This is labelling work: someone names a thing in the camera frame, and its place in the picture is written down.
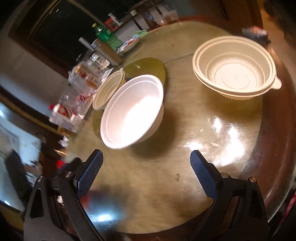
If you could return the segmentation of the white foam bowl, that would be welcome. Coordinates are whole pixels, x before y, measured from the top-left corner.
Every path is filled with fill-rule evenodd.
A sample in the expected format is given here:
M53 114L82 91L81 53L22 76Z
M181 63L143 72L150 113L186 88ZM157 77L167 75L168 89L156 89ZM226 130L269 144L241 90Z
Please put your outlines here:
M164 88L154 75L140 75L124 84L105 108L100 135L114 150L127 148L151 137L164 116Z

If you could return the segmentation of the red white liquor box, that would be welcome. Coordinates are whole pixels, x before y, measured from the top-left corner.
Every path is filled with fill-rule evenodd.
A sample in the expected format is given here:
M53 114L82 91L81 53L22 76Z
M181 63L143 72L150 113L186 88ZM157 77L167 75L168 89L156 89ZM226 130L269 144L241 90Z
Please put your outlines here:
M52 111L51 117L53 116L60 116L68 119L74 118L77 116L77 112L73 111L72 109L58 103L58 104L50 104L49 109Z

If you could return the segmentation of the cream ribbed plastic bowl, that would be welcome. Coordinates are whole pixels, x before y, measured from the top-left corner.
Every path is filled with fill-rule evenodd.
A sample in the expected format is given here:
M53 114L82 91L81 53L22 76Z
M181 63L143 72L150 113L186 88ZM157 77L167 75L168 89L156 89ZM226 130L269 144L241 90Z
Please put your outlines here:
M103 110L106 108L112 96L126 83L125 72L120 70L112 73L105 82L100 86L96 93L92 106L94 110Z

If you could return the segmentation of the steel thermos flask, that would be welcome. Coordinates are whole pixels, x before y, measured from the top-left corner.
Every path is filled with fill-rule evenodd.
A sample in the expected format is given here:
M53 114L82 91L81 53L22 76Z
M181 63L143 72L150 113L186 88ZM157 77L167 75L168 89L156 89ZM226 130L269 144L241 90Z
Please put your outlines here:
M79 38L79 42L90 51L103 56L113 66L118 66L122 62L121 56L119 56L119 54L117 54L108 44L98 38L92 44L88 43L83 37Z

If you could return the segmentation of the gold glitter round placemat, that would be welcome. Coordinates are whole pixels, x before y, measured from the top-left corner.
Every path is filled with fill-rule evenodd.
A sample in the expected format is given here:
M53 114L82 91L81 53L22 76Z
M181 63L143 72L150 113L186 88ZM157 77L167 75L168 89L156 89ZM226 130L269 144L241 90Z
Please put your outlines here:
M134 61L133 63L128 64L123 68L123 71L125 72L125 80L128 82L132 78L135 78L140 75L154 75L157 77L162 85L163 88L166 88L167 83L167 73L165 69L165 65L158 59L148 57L148 58L142 58L140 60ZM100 135L100 122L101 117L103 114L103 110L94 110L93 118L92 118L92 126L95 135L98 138L101 138Z

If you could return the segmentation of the blue patterned food plate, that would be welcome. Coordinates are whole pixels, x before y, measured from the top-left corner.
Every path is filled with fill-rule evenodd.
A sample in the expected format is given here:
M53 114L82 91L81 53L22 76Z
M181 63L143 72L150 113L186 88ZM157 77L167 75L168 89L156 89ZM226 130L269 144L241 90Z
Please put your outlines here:
M137 42L140 40L140 36L139 35L134 35L130 38L128 38L128 40L126 42L124 42L116 51L117 54L124 54L128 51L130 51L132 48L134 48L137 45Z

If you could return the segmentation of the green plastic soda bottle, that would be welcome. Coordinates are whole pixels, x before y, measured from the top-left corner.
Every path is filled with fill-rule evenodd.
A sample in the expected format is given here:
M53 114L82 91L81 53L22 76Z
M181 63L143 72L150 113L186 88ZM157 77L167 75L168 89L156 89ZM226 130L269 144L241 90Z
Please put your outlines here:
M95 30L97 38L106 43L114 51L117 51L119 47L123 45L123 42L119 40L108 27L97 23L93 24L92 27Z

